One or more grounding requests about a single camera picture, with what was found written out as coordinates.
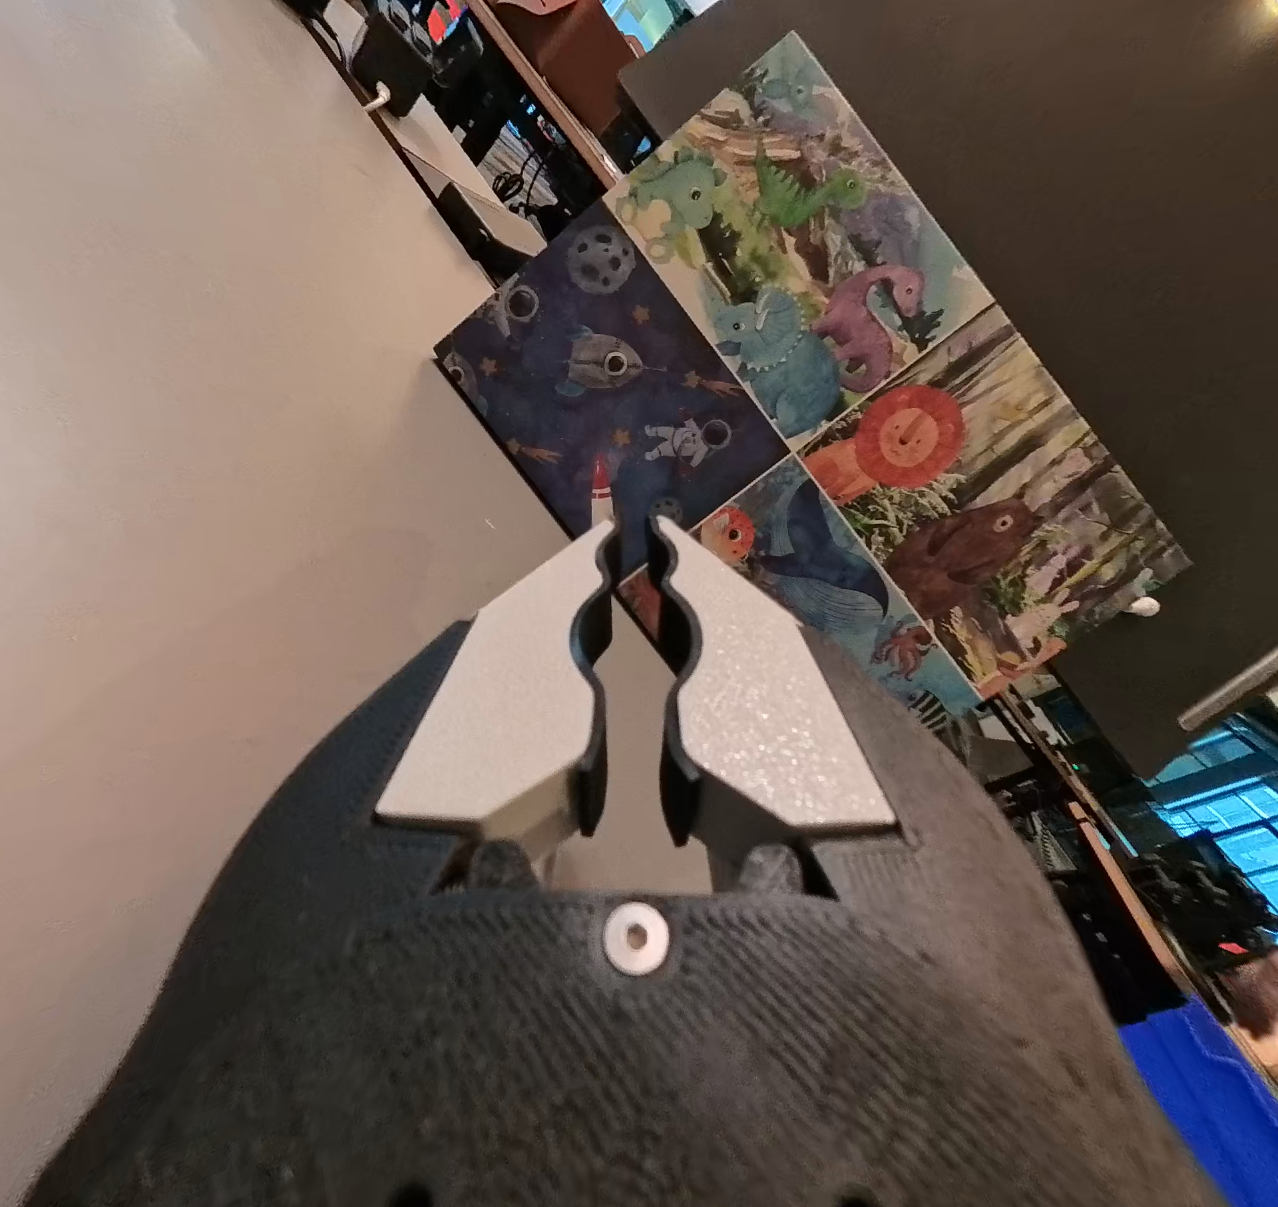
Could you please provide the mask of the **illustrated puzzle box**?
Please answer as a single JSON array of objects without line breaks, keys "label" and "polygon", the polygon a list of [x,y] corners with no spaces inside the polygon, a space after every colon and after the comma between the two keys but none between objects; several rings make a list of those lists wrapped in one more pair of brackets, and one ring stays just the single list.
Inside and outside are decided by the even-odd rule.
[{"label": "illustrated puzzle box", "polygon": [[919,716],[1192,565],[794,32],[434,359],[649,633],[665,518]]}]

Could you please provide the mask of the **small black charging box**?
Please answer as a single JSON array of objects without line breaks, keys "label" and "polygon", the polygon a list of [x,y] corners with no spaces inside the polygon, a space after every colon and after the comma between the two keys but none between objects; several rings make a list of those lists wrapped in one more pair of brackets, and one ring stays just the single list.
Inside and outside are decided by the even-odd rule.
[{"label": "small black charging box", "polygon": [[396,119],[408,117],[433,87],[433,71],[430,60],[390,16],[368,15],[349,57],[349,72],[373,97],[386,89],[384,112]]}]

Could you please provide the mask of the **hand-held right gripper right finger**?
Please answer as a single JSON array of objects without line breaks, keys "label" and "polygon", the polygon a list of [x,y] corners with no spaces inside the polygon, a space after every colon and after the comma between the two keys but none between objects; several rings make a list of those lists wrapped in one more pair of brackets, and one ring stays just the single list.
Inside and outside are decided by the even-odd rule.
[{"label": "hand-held right gripper right finger", "polygon": [[655,645],[674,677],[658,772],[673,843],[738,867],[759,846],[896,833],[802,624],[670,518],[649,528]]}]

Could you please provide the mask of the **brown cardboard box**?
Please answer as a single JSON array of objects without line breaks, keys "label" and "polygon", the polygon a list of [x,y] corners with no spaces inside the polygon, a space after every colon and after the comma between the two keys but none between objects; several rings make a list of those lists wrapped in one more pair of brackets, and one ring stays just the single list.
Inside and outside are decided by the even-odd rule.
[{"label": "brown cardboard box", "polygon": [[643,56],[601,0],[498,0],[498,20],[520,51],[596,136],[621,112],[621,72]]}]

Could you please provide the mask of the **black partition panel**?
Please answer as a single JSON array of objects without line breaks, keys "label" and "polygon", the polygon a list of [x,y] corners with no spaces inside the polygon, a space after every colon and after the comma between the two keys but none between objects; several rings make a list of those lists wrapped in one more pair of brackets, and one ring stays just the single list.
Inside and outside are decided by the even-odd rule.
[{"label": "black partition panel", "polygon": [[621,75],[661,137],[799,33],[1192,560],[1057,670],[1128,765],[1276,650],[1265,0],[722,0]]}]

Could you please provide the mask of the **dark flat device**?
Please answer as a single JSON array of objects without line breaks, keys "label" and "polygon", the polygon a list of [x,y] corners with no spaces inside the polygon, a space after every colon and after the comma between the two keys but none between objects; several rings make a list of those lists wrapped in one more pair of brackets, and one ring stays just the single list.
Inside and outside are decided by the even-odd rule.
[{"label": "dark flat device", "polygon": [[548,247],[534,223],[452,180],[432,200],[461,248],[496,287]]}]

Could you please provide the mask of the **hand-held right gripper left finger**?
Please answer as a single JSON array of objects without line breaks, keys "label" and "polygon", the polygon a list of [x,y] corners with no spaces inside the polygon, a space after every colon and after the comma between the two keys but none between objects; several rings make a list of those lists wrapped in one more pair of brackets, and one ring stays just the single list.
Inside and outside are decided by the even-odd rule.
[{"label": "hand-held right gripper left finger", "polygon": [[512,842],[530,859],[598,831],[615,528],[594,524],[470,620],[377,800],[381,822]]}]

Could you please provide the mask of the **blue plastic bin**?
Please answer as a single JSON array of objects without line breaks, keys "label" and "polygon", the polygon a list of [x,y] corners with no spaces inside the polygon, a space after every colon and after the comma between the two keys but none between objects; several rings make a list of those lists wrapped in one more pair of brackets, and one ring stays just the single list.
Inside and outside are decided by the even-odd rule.
[{"label": "blue plastic bin", "polygon": [[1207,1005],[1192,998],[1117,1033],[1225,1202],[1274,1206],[1276,1097]]}]

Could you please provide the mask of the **grey metal tube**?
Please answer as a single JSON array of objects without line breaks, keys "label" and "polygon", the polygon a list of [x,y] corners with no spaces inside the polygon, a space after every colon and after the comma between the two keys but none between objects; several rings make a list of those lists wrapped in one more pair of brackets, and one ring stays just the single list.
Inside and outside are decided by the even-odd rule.
[{"label": "grey metal tube", "polygon": [[1268,693],[1276,682],[1277,652],[1272,652],[1191,704],[1177,716],[1177,724],[1183,732],[1196,733],[1248,705],[1257,696]]}]

